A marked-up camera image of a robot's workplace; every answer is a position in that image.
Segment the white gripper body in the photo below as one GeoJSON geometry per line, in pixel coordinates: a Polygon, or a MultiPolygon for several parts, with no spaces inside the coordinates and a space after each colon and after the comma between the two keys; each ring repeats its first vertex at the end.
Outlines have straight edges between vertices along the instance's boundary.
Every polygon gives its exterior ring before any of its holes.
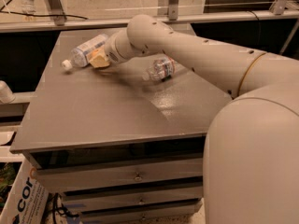
{"type": "Polygon", "coordinates": [[[107,40],[104,52],[111,63],[125,63],[134,57],[145,56],[147,48],[140,31],[122,29],[107,40]]]}

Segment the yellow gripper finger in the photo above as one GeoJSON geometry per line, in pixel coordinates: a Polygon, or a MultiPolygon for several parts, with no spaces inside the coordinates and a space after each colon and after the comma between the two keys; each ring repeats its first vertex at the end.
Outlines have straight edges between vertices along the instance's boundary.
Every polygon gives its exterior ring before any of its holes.
{"type": "Polygon", "coordinates": [[[89,64],[94,68],[105,68],[110,66],[110,62],[103,48],[93,50],[87,58],[89,64]]]}

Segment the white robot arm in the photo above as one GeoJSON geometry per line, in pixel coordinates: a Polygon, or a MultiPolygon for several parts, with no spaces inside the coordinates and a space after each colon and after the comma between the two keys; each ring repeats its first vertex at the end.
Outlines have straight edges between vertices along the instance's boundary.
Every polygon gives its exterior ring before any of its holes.
{"type": "Polygon", "coordinates": [[[206,224],[299,224],[299,63],[136,15],[93,50],[92,64],[157,53],[232,98],[206,135],[206,224]]]}

